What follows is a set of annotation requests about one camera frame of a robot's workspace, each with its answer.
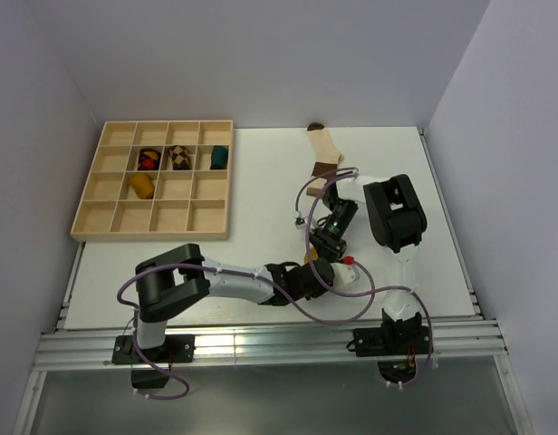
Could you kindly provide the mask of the mustard yellow sock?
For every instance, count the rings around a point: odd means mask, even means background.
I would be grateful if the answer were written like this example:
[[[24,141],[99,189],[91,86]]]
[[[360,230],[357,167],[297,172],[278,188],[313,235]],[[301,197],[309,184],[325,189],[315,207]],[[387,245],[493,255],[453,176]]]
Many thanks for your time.
[[[138,173],[131,176],[129,184],[133,188],[137,198],[153,199],[155,187],[152,179],[147,173]]]

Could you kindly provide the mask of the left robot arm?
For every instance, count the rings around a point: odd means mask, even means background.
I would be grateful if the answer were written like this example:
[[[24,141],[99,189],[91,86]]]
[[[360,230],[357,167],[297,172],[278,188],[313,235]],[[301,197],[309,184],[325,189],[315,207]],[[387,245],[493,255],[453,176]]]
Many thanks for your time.
[[[256,305],[285,306],[310,300],[333,285],[327,260],[245,268],[221,264],[202,255],[199,245],[185,244],[135,267],[139,313],[133,352],[155,362],[166,350],[168,321],[207,297],[233,298]]]

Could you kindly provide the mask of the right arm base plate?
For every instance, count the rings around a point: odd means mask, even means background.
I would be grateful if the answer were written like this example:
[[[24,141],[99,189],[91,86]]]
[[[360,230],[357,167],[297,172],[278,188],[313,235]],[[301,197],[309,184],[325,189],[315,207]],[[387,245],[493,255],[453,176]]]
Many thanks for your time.
[[[390,333],[378,328],[357,328],[352,331],[352,339],[346,349],[357,357],[427,355],[431,341],[428,328],[422,327],[413,335],[394,338]]]

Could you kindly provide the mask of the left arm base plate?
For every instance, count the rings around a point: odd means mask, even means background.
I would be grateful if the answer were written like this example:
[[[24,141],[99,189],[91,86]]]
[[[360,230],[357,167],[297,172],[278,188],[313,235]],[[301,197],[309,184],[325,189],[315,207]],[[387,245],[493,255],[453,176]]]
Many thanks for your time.
[[[193,334],[168,334],[161,346],[142,350],[142,353],[153,363],[191,363],[195,349]],[[116,338],[111,363],[114,365],[144,363],[134,349],[131,335],[119,335]]]

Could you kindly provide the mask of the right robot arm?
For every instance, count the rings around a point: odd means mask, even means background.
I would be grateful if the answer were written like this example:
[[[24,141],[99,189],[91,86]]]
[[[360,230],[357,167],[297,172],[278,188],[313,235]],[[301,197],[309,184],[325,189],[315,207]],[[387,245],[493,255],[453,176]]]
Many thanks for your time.
[[[330,214],[323,224],[313,225],[317,205],[312,204],[303,221],[307,253],[314,250],[330,263],[342,260],[346,250],[343,234],[363,204],[375,241],[400,262],[398,282],[381,288],[386,294],[381,308],[386,327],[380,335],[386,350],[403,352],[411,344],[412,334],[421,327],[426,312],[415,294],[414,259],[428,221],[409,176],[382,179],[361,175],[356,169],[334,171],[326,177],[316,197]]]

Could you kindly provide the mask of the cream brown striped sock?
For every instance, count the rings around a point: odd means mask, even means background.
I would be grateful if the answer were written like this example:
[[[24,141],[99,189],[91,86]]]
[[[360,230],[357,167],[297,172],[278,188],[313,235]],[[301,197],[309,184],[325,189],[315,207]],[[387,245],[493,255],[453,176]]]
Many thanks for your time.
[[[337,169],[342,160],[342,153],[335,147],[328,129],[320,122],[312,122],[307,127],[309,142],[315,153],[313,177]]]

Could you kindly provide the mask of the yellow bear sock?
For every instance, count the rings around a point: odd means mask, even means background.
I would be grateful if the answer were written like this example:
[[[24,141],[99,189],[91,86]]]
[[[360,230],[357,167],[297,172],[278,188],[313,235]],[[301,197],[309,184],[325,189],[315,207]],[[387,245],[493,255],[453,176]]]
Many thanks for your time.
[[[306,253],[303,257],[303,262],[308,264],[311,261],[315,261],[318,259],[318,254],[316,249],[312,246],[308,253]]]

